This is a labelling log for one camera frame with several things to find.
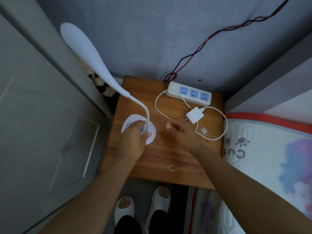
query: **forearm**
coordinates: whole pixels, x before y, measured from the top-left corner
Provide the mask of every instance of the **forearm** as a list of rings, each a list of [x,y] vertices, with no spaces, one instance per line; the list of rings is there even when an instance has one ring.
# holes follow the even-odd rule
[[[117,161],[70,201],[40,232],[102,233],[135,161]]]
[[[247,233],[310,233],[312,221],[206,146],[191,151]]]

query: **white slipper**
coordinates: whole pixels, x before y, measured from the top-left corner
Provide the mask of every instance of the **white slipper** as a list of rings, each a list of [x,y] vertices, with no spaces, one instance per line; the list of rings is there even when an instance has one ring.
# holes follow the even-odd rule
[[[126,195],[124,195],[123,197],[121,197],[116,205],[115,205],[115,226],[117,225],[118,221],[125,215],[129,215],[131,217],[135,216],[135,202],[133,200],[133,198],[131,196],[130,197],[130,205],[127,208],[119,208],[119,203],[120,201],[126,197]]]
[[[158,209],[161,209],[161,210],[163,210],[163,211],[165,211],[167,213],[168,209],[169,209],[169,206],[170,206],[170,199],[171,199],[171,197],[170,197],[169,190],[168,190],[168,194],[169,194],[168,198],[161,197],[158,194],[158,190],[159,190],[159,186],[154,191],[151,207],[150,207],[150,210],[149,210],[149,214],[147,215],[147,218],[146,218],[146,222],[145,222],[145,231],[146,231],[146,233],[148,233],[147,225],[149,224],[149,221],[152,218],[154,212],[156,210],[158,210]]]

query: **gooseneck lamp arm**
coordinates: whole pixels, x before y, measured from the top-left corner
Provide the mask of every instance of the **gooseneck lamp arm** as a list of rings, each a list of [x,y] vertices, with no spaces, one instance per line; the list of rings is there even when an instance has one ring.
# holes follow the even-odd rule
[[[76,25],[71,23],[63,23],[60,27],[60,33],[67,45],[76,55],[83,60],[100,78],[102,78],[110,87],[116,90],[122,96],[131,99],[146,111],[146,132],[149,126],[149,110],[139,100],[130,95],[128,91],[123,89],[112,77],[102,61],[95,46],[90,39]]]

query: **gray cabinet door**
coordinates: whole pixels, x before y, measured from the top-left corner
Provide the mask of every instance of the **gray cabinet door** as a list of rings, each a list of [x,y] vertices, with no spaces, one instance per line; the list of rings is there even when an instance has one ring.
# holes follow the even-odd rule
[[[107,125],[0,15],[1,233],[26,231],[93,180]]]

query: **power strip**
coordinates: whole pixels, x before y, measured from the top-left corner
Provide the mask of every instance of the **power strip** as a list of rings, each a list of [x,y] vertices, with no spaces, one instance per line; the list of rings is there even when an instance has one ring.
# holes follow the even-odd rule
[[[201,106],[209,106],[211,103],[211,93],[199,90],[193,87],[182,85],[176,82],[170,82],[168,86],[168,91],[166,93],[168,96],[181,99],[184,98],[185,101],[194,103]]]

